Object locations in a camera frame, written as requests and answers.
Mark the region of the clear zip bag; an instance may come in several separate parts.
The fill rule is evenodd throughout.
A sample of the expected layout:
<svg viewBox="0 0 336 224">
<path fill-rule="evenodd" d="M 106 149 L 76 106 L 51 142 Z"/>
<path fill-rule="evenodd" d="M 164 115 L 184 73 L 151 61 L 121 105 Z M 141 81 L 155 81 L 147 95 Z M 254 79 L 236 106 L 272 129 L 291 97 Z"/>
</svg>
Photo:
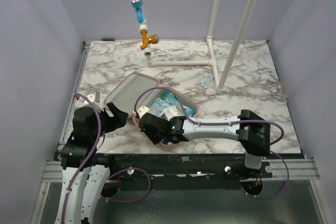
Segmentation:
<svg viewBox="0 0 336 224">
<path fill-rule="evenodd" d="M 175 105 L 168 106 L 163 110 L 163 117 L 170 120 L 173 117 L 180 116 L 180 112 Z"/>
</svg>

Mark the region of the white blue gauze packet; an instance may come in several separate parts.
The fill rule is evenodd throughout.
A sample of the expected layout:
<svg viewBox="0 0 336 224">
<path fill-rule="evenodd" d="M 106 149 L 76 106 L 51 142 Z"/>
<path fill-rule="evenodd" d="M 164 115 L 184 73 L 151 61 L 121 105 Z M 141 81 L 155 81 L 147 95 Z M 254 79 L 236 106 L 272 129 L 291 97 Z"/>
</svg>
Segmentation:
<svg viewBox="0 0 336 224">
<path fill-rule="evenodd" d="M 149 112 L 157 117 L 161 117 L 164 113 L 164 110 L 169 106 L 170 105 L 163 101 L 161 98 L 157 98 L 150 106 Z"/>
</svg>

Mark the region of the pink medicine kit case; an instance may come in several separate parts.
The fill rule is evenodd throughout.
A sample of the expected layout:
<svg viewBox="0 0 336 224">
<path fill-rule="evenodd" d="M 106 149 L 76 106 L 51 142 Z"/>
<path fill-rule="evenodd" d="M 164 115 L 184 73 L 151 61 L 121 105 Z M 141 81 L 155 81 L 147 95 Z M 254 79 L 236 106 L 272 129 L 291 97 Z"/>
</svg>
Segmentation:
<svg viewBox="0 0 336 224">
<path fill-rule="evenodd" d="M 140 99 L 137 104 L 138 109 L 150 108 L 156 99 L 163 97 L 167 91 L 156 89 L 147 92 L 144 96 L 140 96 L 140 94 L 149 88 L 158 86 L 158 79 L 134 72 L 107 95 L 103 104 L 107 105 L 107 103 L 113 102 L 118 109 L 129 114 L 129 119 L 125 127 L 106 134 L 105 143 L 100 148 L 101 152 L 116 154 L 184 154 L 192 152 L 193 144 L 191 142 L 181 142 L 176 145 L 168 143 L 154 145 L 138 128 L 133 118 L 134 104 L 137 99 Z"/>
</svg>

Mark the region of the blue cotton swab packet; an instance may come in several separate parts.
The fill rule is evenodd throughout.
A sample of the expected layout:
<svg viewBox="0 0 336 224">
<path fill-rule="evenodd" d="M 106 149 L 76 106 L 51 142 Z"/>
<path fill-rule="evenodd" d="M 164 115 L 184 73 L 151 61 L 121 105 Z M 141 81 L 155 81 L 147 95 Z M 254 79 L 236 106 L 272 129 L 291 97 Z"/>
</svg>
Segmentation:
<svg viewBox="0 0 336 224">
<path fill-rule="evenodd" d="M 162 97 L 162 100 L 171 106 L 175 106 L 179 114 L 184 115 L 184 113 L 182 112 L 182 107 L 180 106 L 180 103 L 178 102 L 177 98 L 173 95 L 172 92 L 167 92 Z M 194 116 L 196 113 L 196 111 L 188 105 L 183 105 L 183 109 L 189 117 Z"/>
</svg>

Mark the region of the small blue white sachet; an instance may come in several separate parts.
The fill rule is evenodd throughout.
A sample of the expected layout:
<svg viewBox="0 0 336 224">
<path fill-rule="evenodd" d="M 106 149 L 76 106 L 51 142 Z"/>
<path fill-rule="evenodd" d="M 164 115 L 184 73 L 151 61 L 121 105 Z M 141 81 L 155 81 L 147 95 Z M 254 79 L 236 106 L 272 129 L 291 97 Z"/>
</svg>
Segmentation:
<svg viewBox="0 0 336 224">
<path fill-rule="evenodd" d="M 206 73 L 203 75 L 203 77 L 201 78 L 199 85 L 202 88 L 207 89 L 210 86 L 210 83 L 212 82 L 214 76 L 212 73 Z"/>
</svg>

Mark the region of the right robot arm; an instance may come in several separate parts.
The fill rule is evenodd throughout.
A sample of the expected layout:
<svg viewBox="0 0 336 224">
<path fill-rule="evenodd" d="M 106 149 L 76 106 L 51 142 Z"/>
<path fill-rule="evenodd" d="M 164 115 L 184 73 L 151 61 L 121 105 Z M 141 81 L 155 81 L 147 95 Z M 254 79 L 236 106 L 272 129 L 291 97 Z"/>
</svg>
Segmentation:
<svg viewBox="0 0 336 224">
<path fill-rule="evenodd" d="M 178 144 L 201 138 L 240 142 L 245 149 L 242 173 L 249 178 L 259 174 L 261 163 L 270 152 L 270 123 L 250 110 L 223 119 L 197 119 L 175 116 L 170 120 L 145 113 L 139 128 L 153 144 Z"/>
</svg>

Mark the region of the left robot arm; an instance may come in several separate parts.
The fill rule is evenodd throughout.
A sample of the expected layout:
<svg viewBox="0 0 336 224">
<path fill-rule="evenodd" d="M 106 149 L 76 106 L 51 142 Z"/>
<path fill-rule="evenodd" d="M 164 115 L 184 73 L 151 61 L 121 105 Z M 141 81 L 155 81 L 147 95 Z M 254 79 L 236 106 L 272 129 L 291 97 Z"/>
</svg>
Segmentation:
<svg viewBox="0 0 336 224">
<path fill-rule="evenodd" d="M 60 152 L 62 188 L 55 223 L 81 223 L 86 180 L 100 137 L 126 125 L 126 112 L 112 102 L 107 103 L 107 109 L 85 105 L 74 111 L 73 131 Z"/>
</svg>

